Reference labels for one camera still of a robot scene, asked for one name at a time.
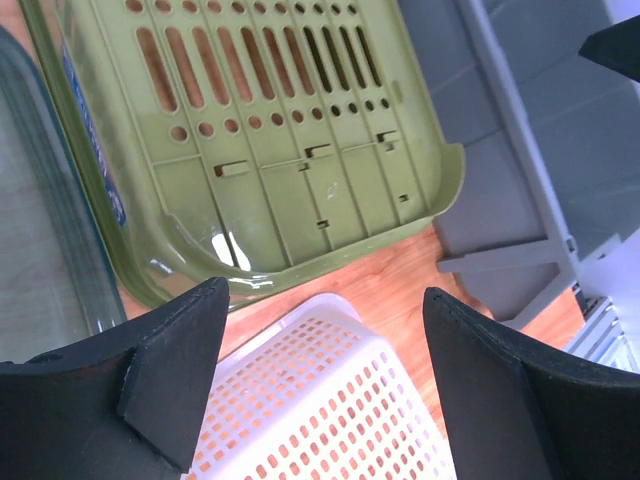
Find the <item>teal translucent perforated basket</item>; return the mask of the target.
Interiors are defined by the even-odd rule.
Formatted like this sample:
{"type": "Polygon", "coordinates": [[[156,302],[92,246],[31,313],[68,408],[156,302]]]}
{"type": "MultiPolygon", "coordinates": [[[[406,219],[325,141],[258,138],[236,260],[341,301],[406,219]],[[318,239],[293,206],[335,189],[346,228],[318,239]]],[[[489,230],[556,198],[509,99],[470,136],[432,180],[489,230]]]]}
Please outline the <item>teal translucent perforated basket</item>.
{"type": "Polygon", "coordinates": [[[1,359],[116,327],[115,276],[42,75],[1,32],[1,359]]]}

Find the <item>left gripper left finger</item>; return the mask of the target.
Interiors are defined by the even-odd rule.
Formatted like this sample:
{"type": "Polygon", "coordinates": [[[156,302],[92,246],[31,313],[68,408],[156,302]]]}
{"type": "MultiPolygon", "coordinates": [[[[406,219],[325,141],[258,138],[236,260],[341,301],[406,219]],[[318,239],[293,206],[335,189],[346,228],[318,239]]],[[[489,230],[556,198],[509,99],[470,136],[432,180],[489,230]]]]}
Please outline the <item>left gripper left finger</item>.
{"type": "Polygon", "coordinates": [[[195,455],[230,305],[208,279],[103,333],[1,365],[5,479],[178,479],[195,455]]]}

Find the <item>olive green plastic tub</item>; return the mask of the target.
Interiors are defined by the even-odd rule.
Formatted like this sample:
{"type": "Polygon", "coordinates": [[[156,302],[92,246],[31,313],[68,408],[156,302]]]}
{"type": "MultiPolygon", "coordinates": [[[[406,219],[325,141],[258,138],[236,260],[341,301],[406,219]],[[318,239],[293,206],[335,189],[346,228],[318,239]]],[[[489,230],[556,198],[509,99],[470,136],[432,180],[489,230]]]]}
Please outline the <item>olive green plastic tub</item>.
{"type": "Polygon", "coordinates": [[[231,308],[427,228],[465,156],[395,1],[24,1],[102,238],[156,307],[231,308]]]}

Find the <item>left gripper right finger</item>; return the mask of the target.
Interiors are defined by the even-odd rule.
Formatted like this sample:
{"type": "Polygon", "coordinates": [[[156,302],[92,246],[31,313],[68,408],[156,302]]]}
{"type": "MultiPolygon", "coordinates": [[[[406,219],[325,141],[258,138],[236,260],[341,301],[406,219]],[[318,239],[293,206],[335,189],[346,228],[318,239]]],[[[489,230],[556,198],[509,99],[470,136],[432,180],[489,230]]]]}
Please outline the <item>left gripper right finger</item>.
{"type": "Polygon", "coordinates": [[[438,287],[423,323],[460,479],[636,479],[639,377],[538,341],[438,287]]]}

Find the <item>white perforated plastic basket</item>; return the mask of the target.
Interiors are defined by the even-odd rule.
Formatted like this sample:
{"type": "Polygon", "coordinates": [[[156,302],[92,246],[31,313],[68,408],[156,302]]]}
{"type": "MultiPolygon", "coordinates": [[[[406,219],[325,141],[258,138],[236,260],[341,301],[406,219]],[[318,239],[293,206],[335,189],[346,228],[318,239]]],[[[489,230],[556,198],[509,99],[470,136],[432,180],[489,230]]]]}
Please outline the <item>white perforated plastic basket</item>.
{"type": "Polygon", "coordinates": [[[216,367],[192,479],[452,479],[450,447],[392,345],[336,294],[216,367]]]}

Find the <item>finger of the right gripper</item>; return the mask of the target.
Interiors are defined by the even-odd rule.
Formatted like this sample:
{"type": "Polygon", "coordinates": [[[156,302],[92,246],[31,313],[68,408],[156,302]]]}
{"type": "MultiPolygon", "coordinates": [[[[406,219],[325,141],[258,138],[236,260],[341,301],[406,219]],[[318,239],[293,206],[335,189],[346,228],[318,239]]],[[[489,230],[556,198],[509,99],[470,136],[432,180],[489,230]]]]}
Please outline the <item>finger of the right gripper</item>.
{"type": "Polygon", "coordinates": [[[636,15],[587,37],[579,55],[635,81],[640,81],[640,19],[636,15]]]}

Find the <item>grey plastic tray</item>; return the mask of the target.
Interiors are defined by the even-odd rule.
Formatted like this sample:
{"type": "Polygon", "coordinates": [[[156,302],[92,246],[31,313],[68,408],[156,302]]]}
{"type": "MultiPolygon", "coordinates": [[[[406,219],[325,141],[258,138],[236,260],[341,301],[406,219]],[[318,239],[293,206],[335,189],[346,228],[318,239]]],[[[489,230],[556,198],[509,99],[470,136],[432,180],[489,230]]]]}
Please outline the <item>grey plastic tray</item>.
{"type": "Polygon", "coordinates": [[[521,329],[639,228],[639,86],[580,47],[609,1],[404,1],[466,174],[439,269],[521,329]]]}

